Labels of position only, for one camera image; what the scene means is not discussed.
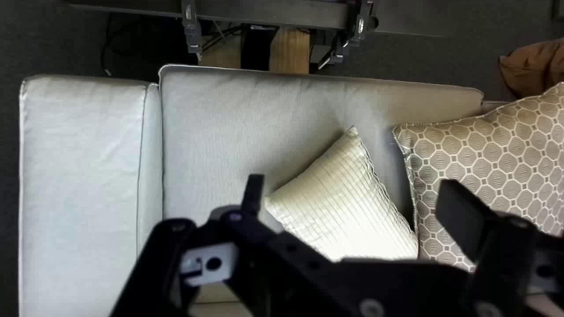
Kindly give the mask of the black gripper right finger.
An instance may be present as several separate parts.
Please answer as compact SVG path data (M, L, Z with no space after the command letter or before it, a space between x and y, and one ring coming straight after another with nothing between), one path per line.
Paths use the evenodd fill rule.
M564 317L564 236L488 208L454 179L438 186L437 220L475 267L463 296L474 317Z

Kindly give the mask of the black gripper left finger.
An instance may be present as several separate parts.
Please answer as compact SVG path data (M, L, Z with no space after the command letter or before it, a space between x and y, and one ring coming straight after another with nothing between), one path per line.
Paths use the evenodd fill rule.
M329 296L315 275L326 260L257 220L264 178L250 174L243 201L211 211L204 225L158 222L111 317L193 317L204 285L222 283L252 317L322 317Z

